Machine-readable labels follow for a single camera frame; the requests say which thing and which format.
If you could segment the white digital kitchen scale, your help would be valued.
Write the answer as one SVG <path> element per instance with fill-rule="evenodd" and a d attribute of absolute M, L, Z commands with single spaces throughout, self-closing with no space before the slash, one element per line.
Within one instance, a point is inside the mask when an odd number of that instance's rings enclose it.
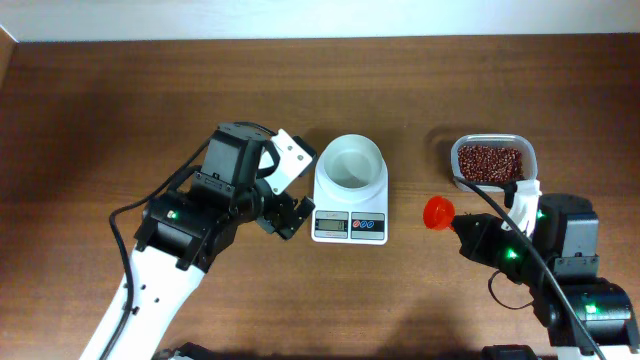
<path fill-rule="evenodd" d="M 389 176 L 371 186 L 349 190 L 332 185 L 318 163 L 314 176 L 311 237 L 319 243 L 381 246 L 389 239 Z"/>

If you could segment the red beans in container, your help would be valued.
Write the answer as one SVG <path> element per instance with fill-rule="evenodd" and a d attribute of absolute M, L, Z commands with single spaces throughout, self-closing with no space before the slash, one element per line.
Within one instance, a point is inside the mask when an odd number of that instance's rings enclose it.
<path fill-rule="evenodd" d="M 468 181 L 504 184 L 524 179 L 522 153 L 517 149 L 465 145 L 457 155 L 460 172 Z"/>

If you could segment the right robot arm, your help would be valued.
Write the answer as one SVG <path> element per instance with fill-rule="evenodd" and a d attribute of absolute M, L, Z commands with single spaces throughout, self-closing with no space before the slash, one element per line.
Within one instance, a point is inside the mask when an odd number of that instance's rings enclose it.
<path fill-rule="evenodd" d="M 600 277 L 596 254 L 599 219 L 592 203 L 569 194 L 540 197 L 532 246 L 549 268 L 574 310 L 564 309 L 544 273 L 517 233 L 503 230 L 490 214 L 457 215 L 452 229 L 460 254 L 500 270 L 533 297 L 533 312 L 547 329 L 560 359 L 594 359 L 588 333 L 608 359 L 639 357 L 639 328 L 632 303 L 618 285 Z"/>

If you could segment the white bowl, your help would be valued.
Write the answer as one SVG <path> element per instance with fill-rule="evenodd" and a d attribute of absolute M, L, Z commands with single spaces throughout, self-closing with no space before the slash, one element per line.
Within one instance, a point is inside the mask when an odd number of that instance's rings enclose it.
<path fill-rule="evenodd" d="M 332 185 L 356 190 L 374 185 L 383 172 L 383 157 L 369 138 L 347 134 L 332 140 L 318 162 Z"/>

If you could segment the clear plastic container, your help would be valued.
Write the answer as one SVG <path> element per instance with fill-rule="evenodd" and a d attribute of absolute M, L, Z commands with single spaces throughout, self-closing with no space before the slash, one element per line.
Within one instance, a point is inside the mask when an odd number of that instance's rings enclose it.
<path fill-rule="evenodd" d="M 475 183 L 486 192 L 501 192 L 501 185 L 538 177 L 534 148 L 520 135 L 465 135 L 453 144 L 450 161 L 454 182 L 463 191 L 469 188 L 457 178 Z"/>

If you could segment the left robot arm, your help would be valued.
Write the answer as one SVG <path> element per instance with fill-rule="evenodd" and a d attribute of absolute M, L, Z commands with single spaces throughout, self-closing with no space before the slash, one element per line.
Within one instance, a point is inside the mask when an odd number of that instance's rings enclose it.
<path fill-rule="evenodd" d="M 124 275 L 81 356 L 150 359 L 173 318 L 237 229 L 254 223 L 291 239 L 315 208 L 286 189 L 308 173 L 316 151 L 301 137 L 252 122 L 221 123 L 156 190 L 124 206 L 144 209 L 128 250 L 109 216 Z"/>

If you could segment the orange measuring scoop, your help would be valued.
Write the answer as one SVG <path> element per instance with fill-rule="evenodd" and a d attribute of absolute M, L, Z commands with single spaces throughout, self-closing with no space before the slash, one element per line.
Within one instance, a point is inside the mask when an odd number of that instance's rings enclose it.
<path fill-rule="evenodd" d="M 450 200 L 442 196 L 433 196 L 424 207 L 423 222 L 427 229 L 452 230 L 452 221 L 455 215 L 455 208 Z"/>

